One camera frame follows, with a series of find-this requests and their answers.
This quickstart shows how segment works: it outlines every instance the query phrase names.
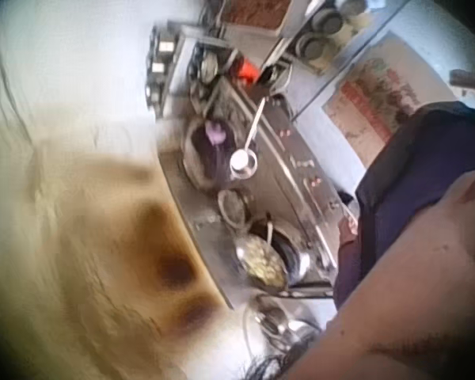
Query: utensil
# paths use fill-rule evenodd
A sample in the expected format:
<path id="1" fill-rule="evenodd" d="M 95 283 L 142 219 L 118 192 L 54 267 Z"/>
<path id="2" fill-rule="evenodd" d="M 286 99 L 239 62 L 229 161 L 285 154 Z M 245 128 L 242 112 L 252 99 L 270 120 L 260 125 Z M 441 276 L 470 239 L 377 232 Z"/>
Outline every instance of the utensil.
<path id="1" fill-rule="evenodd" d="M 269 344 L 280 352 L 288 352 L 294 344 L 321 332 L 307 321 L 290 319 L 277 302 L 261 294 L 250 301 L 250 307 Z"/>
<path id="2" fill-rule="evenodd" d="M 367 0 L 343 0 L 339 9 L 356 29 L 364 29 L 371 24 L 371 12 Z"/>
<path id="3" fill-rule="evenodd" d="M 200 81 L 209 85 L 219 73 L 219 60 L 215 53 L 208 51 L 200 63 Z"/>
<path id="4" fill-rule="evenodd" d="M 220 214 L 223 220 L 235 230 L 246 228 L 253 208 L 253 195 L 247 188 L 232 188 L 218 193 Z"/>
<path id="5" fill-rule="evenodd" d="M 272 243 L 272 231 L 274 227 L 272 225 L 271 217 L 268 215 L 268 245 L 271 246 Z"/>
<path id="6" fill-rule="evenodd" d="M 245 147 L 243 149 L 236 150 L 230 157 L 230 172 L 232 177 L 235 179 L 248 180 L 257 171 L 257 155 L 255 152 L 250 150 L 249 147 L 257 134 L 257 128 L 260 117 L 262 116 L 262 112 L 264 111 L 266 100 L 267 98 L 263 97 L 260 101 L 259 108 L 256 111 L 255 118 L 253 119 L 252 126 L 245 142 Z"/>
<path id="7" fill-rule="evenodd" d="M 242 234 L 234 239 L 236 256 L 254 284 L 268 293 L 277 293 L 288 285 L 288 273 L 282 257 L 261 237 Z"/>
<path id="8" fill-rule="evenodd" d="M 322 33 L 338 46 L 345 46 L 352 39 L 353 29 L 344 22 L 341 13 L 333 8 L 322 9 L 311 20 L 315 32 Z"/>
<path id="9" fill-rule="evenodd" d="M 248 232 L 266 240 L 268 228 L 268 220 L 261 219 L 255 221 Z M 285 264 L 289 287 L 303 280 L 310 268 L 311 259 L 305 241 L 306 239 L 290 223 L 282 219 L 274 220 L 271 247 Z"/>
<path id="10" fill-rule="evenodd" d="M 305 33 L 295 45 L 295 54 L 308 61 L 320 58 L 324 54 L 326 40 L 320 33 Z"/>

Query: blurry object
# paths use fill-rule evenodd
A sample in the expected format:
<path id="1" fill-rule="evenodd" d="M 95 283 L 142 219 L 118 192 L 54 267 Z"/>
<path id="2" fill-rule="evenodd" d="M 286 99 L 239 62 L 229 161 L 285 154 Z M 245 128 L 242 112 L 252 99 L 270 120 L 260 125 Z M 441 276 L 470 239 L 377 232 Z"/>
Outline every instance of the blurry object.
<path id="1" fill-rule="evenodd" d="M 345 46 L 352 39 L 353 29 L 344 22 L 341 13 L 333 8 L 319 10 L 311 20 L 315 32 L 321 33 L 338 46 Z"/>
<path id="2" fill-rule="evenodd" d="M 261 294 L 250 301 L 249 307 L 269 344 L 280 352 L 289 352 L 298 342 L 321 333 L 308 321 L 290 319 L 277 302 Z"/>
<path id="3" fill-rule="evenodd" d="M 146 106 L 150 111 L 154 111 L 156 116 L 160 114 L 160 102 L 162 101 L 162 84 L 156 82 L 155 78 L 150 76 L 145 86 Z"/>
<path id="4" fill-rule="evenodd" d="M 146 106 L 162 117 L 162 105 L 165 102 L 165 88 L 169 68 L 175 60 L 177 38 L 166 30 L 153 27 L 150 34 L 150 50 L 146 56 Z"/>
<path id="5" fill-rule="evenodd" d="M 213 82 L 219 72 L 219 61 L 215 53 L 206 51 L 200 63 L 199 79 L 204 85 Z"/>
<path id="6" fill-rule="evenodd" d="M 367 0 L 343 0 L 340 12 L 358 30 L 368 27 L 372 22 Z"/>
<path id="7" fill-rule="evenodd" d="M 401 124 L 434 101 L 456 98 L 414 50 L 389 33 L 355 64 L 323 108 L 368 167 Z"/>
<path id="8" fill-rule="evenodd" d="M 324 36 L 332 35 L 341 30 L 344 20 L 334 8 L 324 8 L 316 12 L 311 19 L 311 27 Z"/>
<path id="9" fill-rule="evenodd" d="M 294 67 L 291 62 L 280 59 L 274 65 L 267 67 L 259 78 L 259 83 L 269 87 L 271 97 L 285 91 L 291 82 Z"/>
<path id="10" fill-rule="evenodd" d="M 222 21 L 247 27 L 243 31 L 278 35 L 291 5 L 291 0 L 227 0 Z"/>
<path id="11" fill-rule="evenodd" d="M 367 0 L 370 10 L 381 10 L 387 6 L 387 0 Z"/>
<path id="12" fill-rule="evenodd" d="M 295 45 L 297 57 L 320 72 L 329 68 L 337 52 L 337 46 L 321 33 L 305 33 Z"/>
<path id="13" fill-rule="evenodd" d="M 229 69 L 232 78 L 236 78 L 245 84 L 252 85 L 257 82 L 260 77 L 260 70 L 253 65 L 244 56 L 238 56 Z"/>
<path id="14" fill-rule="evenodd" d="M 466 70 L 451 70 L 449 83 L 454 87 L 475 91 L 475 74 Z"/>

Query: spice container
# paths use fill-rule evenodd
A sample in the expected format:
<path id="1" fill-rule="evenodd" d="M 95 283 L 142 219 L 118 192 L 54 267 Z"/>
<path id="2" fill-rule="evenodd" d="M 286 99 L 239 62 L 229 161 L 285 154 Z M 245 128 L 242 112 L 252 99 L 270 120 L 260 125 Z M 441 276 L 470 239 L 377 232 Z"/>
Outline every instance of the spice container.
<path id="1" fill-rule="evenodd" d="M 358 30 L 368 27 L 372 22 L 366 0 L 343 0 L 339 9 L 348 22 Z"/>
<path id="2" fill-rule="evenodd" d="M 333 8 L 316 12 L 311 20 L 311 27 L 340 47 L 347 45 L 353 37 L 353 28 L 345 23 L 341 13 Z"/>

